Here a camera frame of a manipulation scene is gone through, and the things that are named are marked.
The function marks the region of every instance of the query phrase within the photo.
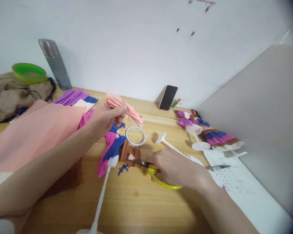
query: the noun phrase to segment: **paper scrap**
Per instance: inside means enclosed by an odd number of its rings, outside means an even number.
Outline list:
[[[94,103],[85,102],[82,99],[79,99],[73,106],[86,107],[85,114],[94,106]]]
[[[132,154],[130,154],[130,155],[128,156],[128,160],[135,160],[135,158],[134,158],[134,156],[133,156]]]

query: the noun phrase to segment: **thermos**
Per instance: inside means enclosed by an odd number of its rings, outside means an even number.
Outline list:
[[[53,40],[39,39],[39,45],[62,90],[72,89],[60,51]]]

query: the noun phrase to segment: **pink crepe paper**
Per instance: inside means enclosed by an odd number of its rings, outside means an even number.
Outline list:
[[[98,177],[99,178],[104,176],[104,174],[106,172],[108,160],[103,161],[103,158],[104,158],[106,152],[109,150],[109,148],[113,145],[117,135],[116,135],[116,133],[108,132],[105,136],[106,136],[108,146],[107,146],[107,149],[104,152],[104,154],[102,155],[100,162],[98,164]]]
[[[213,137],[212,139],[207,139],[207,143],[210,144],[211,146],[214,144],[223,144],[229,140],[232,140],[235,138],[232,135],[226,134],[224,136],[219,136],[219,137]]]
[[[90,109],[87,113],[84,113],[82,115],[82,118],[81,118],[80,123],[77,127],[77,130],[81,129],[88,122],[88,120],[91,118],[93,112],[94,112],[94,109]]]
[[[37,100],[0,134],[0,172],[15,172],[68,138],[84,111]]]
[[[126,105],[127,106],[126,114],[129,115],[132,118],[132,120],[134,120],[138,124],[138,126],[140,128],[142,128],[143,119],[139,115],[139,113],[135,112],[134,108],[131,105],[129,105],[128,103],[126,103],[118,95],[111,94],[111,93],[107,92],[106,93],[106,96],[108,98],[107,103],[109,104],[110,107],[115,108],[115,107],[118,107],[118,106]]]

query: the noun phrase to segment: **white tape roll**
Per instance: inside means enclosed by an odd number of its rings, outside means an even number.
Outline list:
[[[142,142],[140,142],[140,143],[134,143],[134,142],[132,142],[129,139],[128,133],[132,129],[137,129],[137,130],[139,130],[142,133],[142,137],[143,137]],[[132,126],[132,127],[127,128],[127,130],[126,130],[126,137],[127,137],[127,140],[129,141],[129,143],[132,144],[133,146],[141,146],[141,145],[143,145],[147,141],[147,138],[146,138],[147,136],[146,136],[145,132],[141,128],[135,127],[135,126]]]

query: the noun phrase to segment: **brown cloth bag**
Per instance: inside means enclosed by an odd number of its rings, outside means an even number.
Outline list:
[[[30,107],[38,99],[46,100],[52,91],[50,82],[26,85],[13,72],[0,75],[0,121],[12,117],[21,107]]]

